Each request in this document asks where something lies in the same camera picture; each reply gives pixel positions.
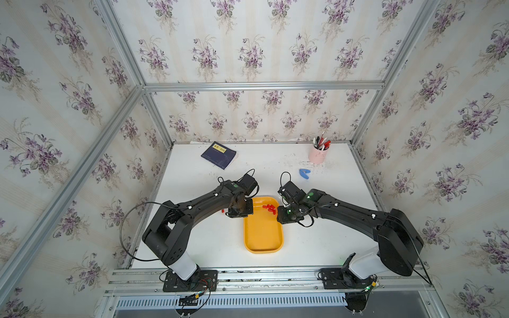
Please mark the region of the yellow plastic storage tray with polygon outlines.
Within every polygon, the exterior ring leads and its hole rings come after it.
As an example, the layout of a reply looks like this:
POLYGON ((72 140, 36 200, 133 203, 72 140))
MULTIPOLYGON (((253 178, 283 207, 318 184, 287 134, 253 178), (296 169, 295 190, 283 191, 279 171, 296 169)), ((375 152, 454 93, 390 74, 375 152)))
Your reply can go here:
POLYGON ((279 206, 273 197, 253 198, 254 213, 244 219, 245 248, 253 254, 275 253, 284 245, 284 233, 277 215, 263 209, 263 205, 279 206))

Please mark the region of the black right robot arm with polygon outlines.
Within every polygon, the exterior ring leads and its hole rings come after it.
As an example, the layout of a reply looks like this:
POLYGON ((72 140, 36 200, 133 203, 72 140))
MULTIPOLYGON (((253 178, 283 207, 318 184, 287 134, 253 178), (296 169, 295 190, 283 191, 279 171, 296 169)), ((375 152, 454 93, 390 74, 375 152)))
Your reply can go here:
POLYGON ((378 274, 391 271, 410 277, 416 271, 416 264, 422 261, 424 240, 399 209, 384 212, 363 208, 319 189, 305 192, 292 181, 281 182, 278 194, 283 204, 278 207, 277 221, 282 225, 301 225, 306 217, 312 221, 325 219, 356 230, 377 243, 365 253, 349 255, 333 274, 321 272, 322 282, 369 291, 376 284, 378 274))

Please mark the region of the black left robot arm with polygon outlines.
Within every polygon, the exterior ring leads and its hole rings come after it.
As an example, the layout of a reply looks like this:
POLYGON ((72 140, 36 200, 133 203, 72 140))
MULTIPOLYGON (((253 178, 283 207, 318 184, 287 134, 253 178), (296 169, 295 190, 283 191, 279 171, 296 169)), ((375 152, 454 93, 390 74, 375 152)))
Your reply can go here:
POLYGON ((238 180, 224 180, 212 191, 196 199, 175 204, 146 201, 125 213, 119 225, 119 242, 124 252, 133 260, 150 262, 130 253, 123 240, 123 225, 129 214, 143 205, 157 205, 156 215, 151 219, 142 235, 142 241, 164 266, 184 282, 195 282, 200 267, 191 259, 186 249, 194 226, 223 209, 232 219, 245 218, 253 214, 253 198, 259 185, 254 178, 255 169, 248 170, 238 180))

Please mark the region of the red sleeve in tray cluster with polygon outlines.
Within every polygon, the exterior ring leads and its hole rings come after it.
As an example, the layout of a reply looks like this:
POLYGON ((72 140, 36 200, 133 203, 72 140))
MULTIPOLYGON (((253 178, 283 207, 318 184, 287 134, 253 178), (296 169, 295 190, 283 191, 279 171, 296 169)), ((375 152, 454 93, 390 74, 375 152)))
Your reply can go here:
POLYGON ((277 215, 277 208, 274 205, 263 205, 262 208, 271 212, 273 215, 277 215))

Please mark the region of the blue plastic clip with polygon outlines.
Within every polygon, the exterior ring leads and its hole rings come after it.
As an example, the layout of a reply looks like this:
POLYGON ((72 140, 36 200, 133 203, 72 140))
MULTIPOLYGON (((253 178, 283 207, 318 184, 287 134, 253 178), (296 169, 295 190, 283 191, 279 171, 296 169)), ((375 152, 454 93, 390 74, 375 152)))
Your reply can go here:
POLYGON ((299 169, 299 174, 301 175, 301 177, 303 179, 309 180, 311 171, 309 169, 301 168, 301 169, 299 169))

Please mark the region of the dark blue notebook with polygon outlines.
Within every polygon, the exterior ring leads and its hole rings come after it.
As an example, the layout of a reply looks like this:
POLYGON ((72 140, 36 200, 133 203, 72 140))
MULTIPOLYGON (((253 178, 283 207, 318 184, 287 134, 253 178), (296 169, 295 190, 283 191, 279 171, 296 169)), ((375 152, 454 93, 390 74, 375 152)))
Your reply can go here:
POLYGON ((237 152, 232 150, 218 142, 213 142, 201 157, 215 166, 225 170, 234 158, 237 156, 237 152))

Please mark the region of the pink pen cup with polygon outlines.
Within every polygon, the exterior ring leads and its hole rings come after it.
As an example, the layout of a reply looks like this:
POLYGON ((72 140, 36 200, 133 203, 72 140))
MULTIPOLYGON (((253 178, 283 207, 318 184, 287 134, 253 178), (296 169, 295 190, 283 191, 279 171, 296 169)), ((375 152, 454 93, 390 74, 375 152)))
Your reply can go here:
POLYGON ((315 165, 322 164, 326 159, 327 152, 327 149, 311 147, 308 155, 308 160, 315 165))

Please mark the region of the red pens in cup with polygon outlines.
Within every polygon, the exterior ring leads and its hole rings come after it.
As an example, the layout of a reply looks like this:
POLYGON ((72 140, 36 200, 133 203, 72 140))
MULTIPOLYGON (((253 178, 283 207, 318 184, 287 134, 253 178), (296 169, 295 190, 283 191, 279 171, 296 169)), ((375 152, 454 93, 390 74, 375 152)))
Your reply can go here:
POLYGON ((312 144, 317 151, 326 151, 330 147, 331 141, 328 140, 324 135, 325 133, 322 132, 322 134, 316 136, 312 140, 312 144))

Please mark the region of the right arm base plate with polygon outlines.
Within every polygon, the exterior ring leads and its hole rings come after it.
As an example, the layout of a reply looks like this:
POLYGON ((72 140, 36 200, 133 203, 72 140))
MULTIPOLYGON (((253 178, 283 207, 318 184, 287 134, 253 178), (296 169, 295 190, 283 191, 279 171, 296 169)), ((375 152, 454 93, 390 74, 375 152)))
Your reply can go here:
POLYGON ((322 268, 318 271, 318 280, 322 281, 326 290, 370 290, 376 285, 378 277, 358 278, 345 268, 322 268))

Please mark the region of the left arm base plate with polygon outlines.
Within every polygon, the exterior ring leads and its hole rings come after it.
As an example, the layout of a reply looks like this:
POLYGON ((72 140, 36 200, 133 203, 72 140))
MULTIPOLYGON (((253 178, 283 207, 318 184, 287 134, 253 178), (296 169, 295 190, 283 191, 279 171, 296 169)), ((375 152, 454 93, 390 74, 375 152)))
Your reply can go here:
POLYGON ((217 289, 217 270, 201 270, 192 274, 187 280, 181 279, 174 271, 168 270, 163 280, 163 292, 201 292, 217 289))

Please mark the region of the aluminium front rail frame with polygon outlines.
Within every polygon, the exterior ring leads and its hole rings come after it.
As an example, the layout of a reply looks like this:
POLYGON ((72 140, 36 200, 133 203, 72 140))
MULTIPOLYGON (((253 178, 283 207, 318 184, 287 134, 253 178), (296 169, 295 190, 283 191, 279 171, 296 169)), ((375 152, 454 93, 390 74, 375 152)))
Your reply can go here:
POLYGON ((186 315, 204 309, 348 307, 354 315, 368 311, 380 293, 417 295, 427 317, 448 317, 436 289, 418 275, 383 273, 348 287, 339 269, 326 266, 204 268, 197 282, 185 286, 162 269, 114 270, 96 317, 115 317, 120 310, 176 310, 186 315))

